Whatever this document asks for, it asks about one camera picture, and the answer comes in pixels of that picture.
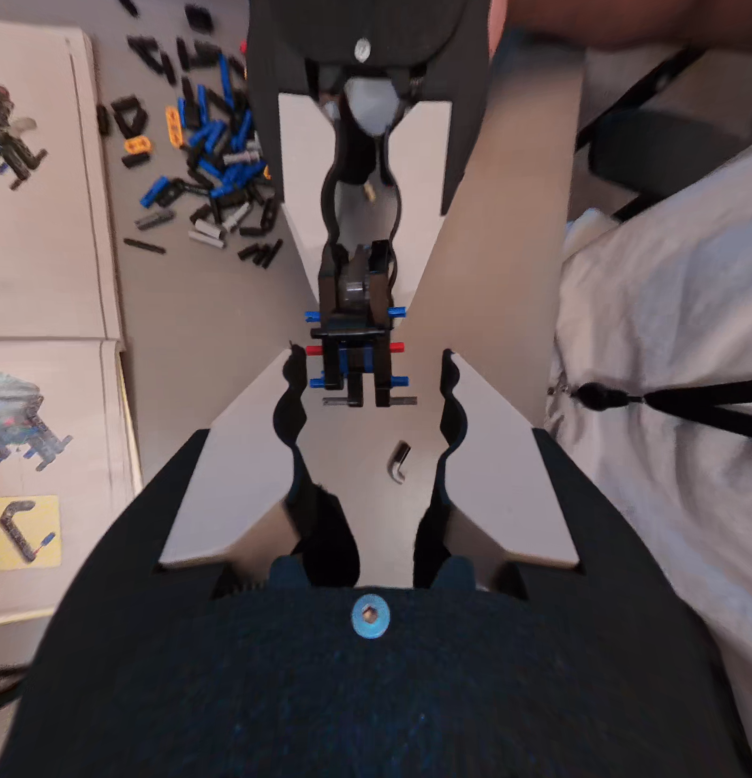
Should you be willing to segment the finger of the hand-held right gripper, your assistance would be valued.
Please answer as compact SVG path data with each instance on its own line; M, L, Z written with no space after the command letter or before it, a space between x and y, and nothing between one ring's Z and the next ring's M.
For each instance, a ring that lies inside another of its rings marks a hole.
M379 238L392 238L398 267L393 293L416 292L444 224L450 121L450 102L421 101L389 136L395 186L379 190Z
M336 122L310 96L278 95L284 214L315 300L323 249L340 237Z

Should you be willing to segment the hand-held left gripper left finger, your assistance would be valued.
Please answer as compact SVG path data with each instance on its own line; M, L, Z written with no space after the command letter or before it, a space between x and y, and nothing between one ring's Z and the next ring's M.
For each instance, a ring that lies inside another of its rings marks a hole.
M307 421L307 357L291 346L213 422L159 563L180 569L225 562L249 583L301 539L290 514L303 482L297 445Z

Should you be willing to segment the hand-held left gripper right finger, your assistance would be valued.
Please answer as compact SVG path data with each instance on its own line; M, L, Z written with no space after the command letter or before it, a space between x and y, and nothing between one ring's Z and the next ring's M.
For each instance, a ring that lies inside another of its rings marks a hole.
M580 558L536 430L458 353L443 357L439 496L453 556L472 564L479 589L494 589L508 563L577 568Z

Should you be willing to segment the black lego chassis assembly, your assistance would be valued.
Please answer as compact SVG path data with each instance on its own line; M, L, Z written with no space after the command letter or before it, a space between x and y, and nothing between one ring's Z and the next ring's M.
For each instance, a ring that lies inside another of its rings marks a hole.
M306 354L323 360L322 373L309 380L309 387L325 391L323 406L362 408L365 376L373 378L377 407L417 405L414 396L392 395L410 385L407 376L392 372L392 356L405 349L392 340L394 322L407 313L393 304L396 276L396 256L386 239L358 245L353 254L341 244L324 247L318 310L305 314L316 342Z

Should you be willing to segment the person's right forearm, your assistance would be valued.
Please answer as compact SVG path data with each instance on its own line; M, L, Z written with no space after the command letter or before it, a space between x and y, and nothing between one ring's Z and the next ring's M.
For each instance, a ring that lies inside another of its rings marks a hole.
M752 1L492 1L490 58L507 24L602 51L648 44L752 51Z

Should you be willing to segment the pile of lego beams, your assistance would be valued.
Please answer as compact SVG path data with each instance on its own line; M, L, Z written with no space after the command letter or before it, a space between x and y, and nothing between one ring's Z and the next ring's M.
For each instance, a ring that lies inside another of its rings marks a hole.
M118 63L128 83L98 107L129 176L118 248L170 260L190 250L231 254L267 271L281 256L278 198L255 123L248 73L251 2L94 2L119 11Z

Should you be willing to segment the lego instruction booklet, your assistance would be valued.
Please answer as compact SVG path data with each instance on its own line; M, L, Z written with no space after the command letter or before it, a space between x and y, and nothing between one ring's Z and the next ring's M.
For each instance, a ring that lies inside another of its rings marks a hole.
M142 486L97 99L82 30L0 21L0 626L50 617Z

